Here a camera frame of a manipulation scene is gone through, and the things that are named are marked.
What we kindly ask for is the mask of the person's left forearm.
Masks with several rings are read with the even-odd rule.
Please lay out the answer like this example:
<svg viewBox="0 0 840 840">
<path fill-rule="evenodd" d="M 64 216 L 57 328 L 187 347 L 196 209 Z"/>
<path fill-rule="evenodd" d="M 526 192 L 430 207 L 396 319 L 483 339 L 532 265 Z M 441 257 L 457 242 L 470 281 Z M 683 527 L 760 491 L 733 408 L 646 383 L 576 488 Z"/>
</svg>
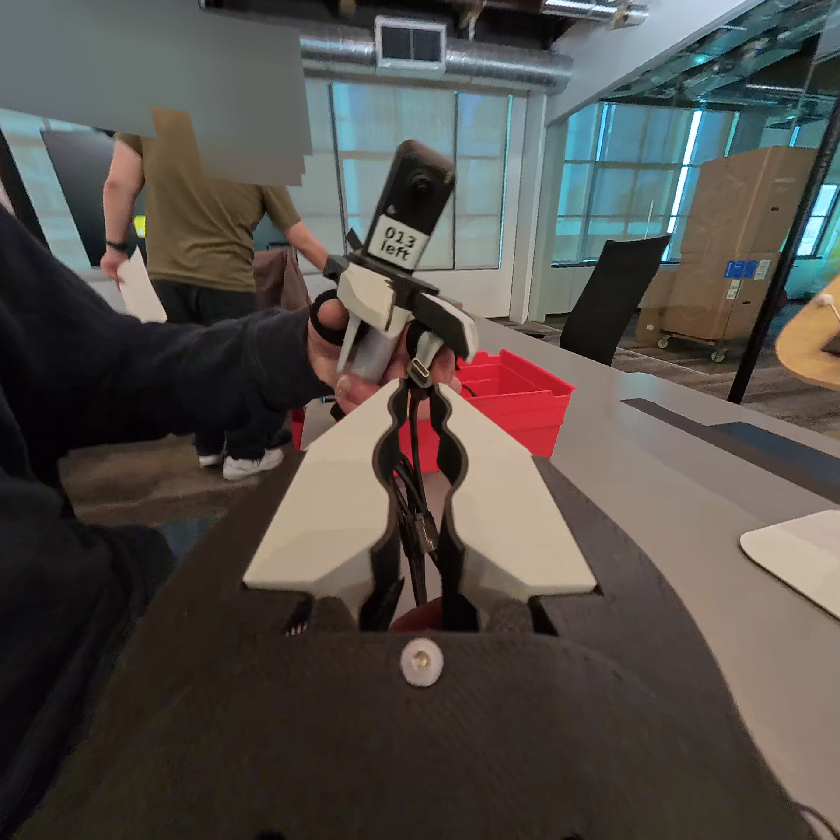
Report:
<svg viewBox="0 0 840 840">
<path fill-rule="evenodd" d="M 210 328 L 92 313 L 62 336 L 52 374 L 75 424 L 97 443 L 207 427 L 234 430 L 332 390 L 302 313 L 256 314 Z"/>
</svg>

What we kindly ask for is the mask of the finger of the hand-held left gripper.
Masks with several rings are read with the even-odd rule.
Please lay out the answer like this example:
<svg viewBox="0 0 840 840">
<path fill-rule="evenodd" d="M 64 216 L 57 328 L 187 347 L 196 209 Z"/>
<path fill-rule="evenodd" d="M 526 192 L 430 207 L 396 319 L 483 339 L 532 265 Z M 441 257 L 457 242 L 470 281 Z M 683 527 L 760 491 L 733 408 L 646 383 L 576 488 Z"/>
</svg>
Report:
<svg viewBox="0 0 840 840">
<path fill-rule="evenodd" d="M 401 332 L 410 315 L 396 305 L 390 280 L 371 269 L 346 269 L 342 273 L 342 304 L 349 313 L 349 331 L 365 323 L 380 332 Z"/>
<path fill-rule="evenodd" d="M 480 349 L 480 336 L 474 319 L 449 300 L 417 300 L 414 318 L 425 330 L 440 338 L 456 358 L 472 362 Z"/>
</svg>

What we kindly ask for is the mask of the brown jacket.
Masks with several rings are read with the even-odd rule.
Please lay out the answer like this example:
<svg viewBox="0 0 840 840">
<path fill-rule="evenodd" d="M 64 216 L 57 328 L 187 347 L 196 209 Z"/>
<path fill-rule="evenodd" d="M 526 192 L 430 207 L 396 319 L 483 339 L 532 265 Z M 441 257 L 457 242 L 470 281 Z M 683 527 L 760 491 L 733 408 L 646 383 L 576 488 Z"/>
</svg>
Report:
<svg viewBox="0 0 840 840">
<path fill-rule="evenodd" d="M 309 310 L 311 300 L 298 264 L 297 251 L 282 245 L 256 251 L 253 258 L 258 310 Z"/>
</svg>

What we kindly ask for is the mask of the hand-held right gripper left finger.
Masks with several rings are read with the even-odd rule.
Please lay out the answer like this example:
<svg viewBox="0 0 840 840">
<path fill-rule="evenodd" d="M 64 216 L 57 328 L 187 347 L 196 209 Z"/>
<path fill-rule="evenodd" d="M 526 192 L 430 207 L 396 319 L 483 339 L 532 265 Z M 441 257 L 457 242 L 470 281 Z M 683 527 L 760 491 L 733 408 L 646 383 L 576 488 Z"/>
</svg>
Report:
<svg viewBox="0 0 840 840">
<path fill-rule="evenodd" d="M 249 589 L 371 596 L 371 553 L 392 513 L 375 448 L 394 428 L 390 403 L 400 385 L 389 382 L 310 443 L 246 570 Z"/>
</svg>

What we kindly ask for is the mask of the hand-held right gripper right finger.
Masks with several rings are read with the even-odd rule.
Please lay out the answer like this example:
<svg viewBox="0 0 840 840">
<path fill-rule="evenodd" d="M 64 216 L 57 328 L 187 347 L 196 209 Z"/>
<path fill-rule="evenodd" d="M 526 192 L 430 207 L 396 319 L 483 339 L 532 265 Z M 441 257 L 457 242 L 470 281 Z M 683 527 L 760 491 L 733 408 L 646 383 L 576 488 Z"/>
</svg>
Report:
<svg viewBox="0 0 840 840">
<path fill-rule="evenodd" d="M 450 483 L 440 559 L 471 604 L 594 591 L 531 453 L 449 387 L 440 389 L 440 470 Z"/>
</svg>

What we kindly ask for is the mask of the black display screen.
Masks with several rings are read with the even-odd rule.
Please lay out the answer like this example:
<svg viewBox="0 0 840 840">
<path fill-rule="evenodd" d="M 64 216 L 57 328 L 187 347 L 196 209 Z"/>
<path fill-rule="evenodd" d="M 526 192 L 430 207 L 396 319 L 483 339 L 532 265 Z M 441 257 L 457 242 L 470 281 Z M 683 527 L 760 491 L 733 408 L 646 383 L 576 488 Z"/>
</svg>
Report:
<svg viewBox="0 0 840 840">
<path fill-rule="evenodd" d="M 102 192 L 112 160 L 112 135 L 98 129 L 42 129 L 40 136 L 80 238 L 103 242 Z"/>
</svg>

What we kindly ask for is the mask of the person's left hand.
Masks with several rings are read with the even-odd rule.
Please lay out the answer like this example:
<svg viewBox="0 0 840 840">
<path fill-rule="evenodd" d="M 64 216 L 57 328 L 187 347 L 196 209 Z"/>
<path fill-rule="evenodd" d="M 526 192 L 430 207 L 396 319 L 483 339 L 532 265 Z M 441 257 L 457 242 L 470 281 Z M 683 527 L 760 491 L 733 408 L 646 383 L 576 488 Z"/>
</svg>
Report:
<svg viewBox="0 0 840 840">
<path fill-rule="evenodd" d="M 318 322 L 325 328 L 343 331 L 349 322 L 349 313 L 337 298 L 326 300 L 317 311 Z M 399 339 L 388 360 L 379 381 L 373 382 L 344 369 L 337 372 L 340 348 L 324 339 L 310 319 L 308 325 L 307 350 L 310 366 L 321 383 L 329 386 L 342 410 L 349 414 L 380 390 L 385 384 L 407 377 L 410 357 L 406 348 L 407 328 Z M 455 355 L 446 347 L 439 350 L 429 369 L 434 384 L 444 384 L 460 391 L 460 385 L 453 385 L 456 377 Z"/>
</svg>

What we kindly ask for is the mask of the person's right hand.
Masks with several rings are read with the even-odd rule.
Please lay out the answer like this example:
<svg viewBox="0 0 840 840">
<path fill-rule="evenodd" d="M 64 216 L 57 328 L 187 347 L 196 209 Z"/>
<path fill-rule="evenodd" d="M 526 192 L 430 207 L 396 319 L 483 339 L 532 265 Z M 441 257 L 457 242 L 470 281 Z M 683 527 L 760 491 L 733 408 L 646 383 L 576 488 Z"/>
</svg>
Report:
<svg viewBox="0 0 840 840">
<path fill-rule="evenodd" d="M 393 634 L 428 634 L 445 630 L 443 599 L 438 597 L 397 617 L 388 628 Z"/>
</svg>

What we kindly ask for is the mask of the red plastic bin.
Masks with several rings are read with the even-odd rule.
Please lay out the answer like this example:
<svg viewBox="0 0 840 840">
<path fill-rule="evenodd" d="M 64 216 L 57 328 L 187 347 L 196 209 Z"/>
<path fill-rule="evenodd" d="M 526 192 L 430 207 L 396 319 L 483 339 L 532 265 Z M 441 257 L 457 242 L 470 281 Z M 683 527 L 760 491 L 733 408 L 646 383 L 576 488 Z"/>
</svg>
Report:
<svg viewBox="0 0 840 840">
<path fill-rule="evenodd" d="M 456 377 L 461 395 L 532 455 L 553 455 L 574 386 L 515 353 L 480 351 L 471 364 L 460 365 Z M 291 443 L 300 450 L 322 432 L 317 419 L 333 425 L 327 403 L 312 401 L 290 415 Z M 418 422 L 419 460 L 424 474 L 438 471 L 438 436 L 428 420 Z"/>
</svg>

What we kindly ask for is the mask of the silver ceiling duct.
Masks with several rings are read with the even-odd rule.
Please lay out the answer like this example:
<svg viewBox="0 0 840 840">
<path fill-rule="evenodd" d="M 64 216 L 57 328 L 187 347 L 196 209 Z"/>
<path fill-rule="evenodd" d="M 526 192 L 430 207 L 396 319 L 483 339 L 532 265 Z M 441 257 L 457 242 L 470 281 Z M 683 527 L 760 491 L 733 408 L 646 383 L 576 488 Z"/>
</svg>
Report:
<svg viewBox="0 0 840 840">
<path fill-rule="evenodd" d="M 572 59 L 551 50 L 521 49 L 452 37 L 444 23 L 377 15 L 373 29 L 299 22 L 305 67 L 353 76 L 406 78 L 504 89 L 561 92 Z"/>
</svg>

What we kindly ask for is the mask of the stack of cardboard boxes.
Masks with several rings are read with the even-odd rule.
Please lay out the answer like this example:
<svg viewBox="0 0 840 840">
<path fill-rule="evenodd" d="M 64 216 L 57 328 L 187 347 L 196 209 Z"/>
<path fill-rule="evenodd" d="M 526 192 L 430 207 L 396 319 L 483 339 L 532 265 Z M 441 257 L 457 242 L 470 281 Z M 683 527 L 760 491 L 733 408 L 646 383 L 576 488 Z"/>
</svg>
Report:
<svg viewBox="0 0 840 840">
<path fill-rule="evenodd" d="M 750 337 L 815 159 L 776 145 L 699 167 L 678 265 L 651 286 L 638 344 L 700 345 L 720 364 Z"/>
</svg>

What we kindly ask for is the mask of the white paper sheet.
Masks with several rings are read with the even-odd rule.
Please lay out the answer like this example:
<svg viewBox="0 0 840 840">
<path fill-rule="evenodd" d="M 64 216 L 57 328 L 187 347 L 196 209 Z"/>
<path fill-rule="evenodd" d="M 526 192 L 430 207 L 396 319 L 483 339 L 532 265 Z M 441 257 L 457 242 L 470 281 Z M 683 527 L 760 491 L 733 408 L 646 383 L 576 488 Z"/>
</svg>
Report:
<svg viewBox="0 0 840 840">
<path fill-rule="evenodd" d="M 140 248 L 118 268 L 124 310 L 142 322 L 166 322 L 165 309 L 148 276 Z"/>
</svg>

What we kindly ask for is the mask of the white stand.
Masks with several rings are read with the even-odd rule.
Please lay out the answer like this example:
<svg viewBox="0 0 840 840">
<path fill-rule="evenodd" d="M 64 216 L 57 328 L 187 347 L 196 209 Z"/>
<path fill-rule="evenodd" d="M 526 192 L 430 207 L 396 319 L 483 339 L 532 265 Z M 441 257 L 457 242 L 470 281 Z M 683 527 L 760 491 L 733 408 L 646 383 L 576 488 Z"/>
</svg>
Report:
<svg viewBox="0 0 840 840">
<path fill-rule="evenodd" d="M 839 618 L 839 510 L 745 532 L 739 546 L 760 568 Z"/>
</svg>

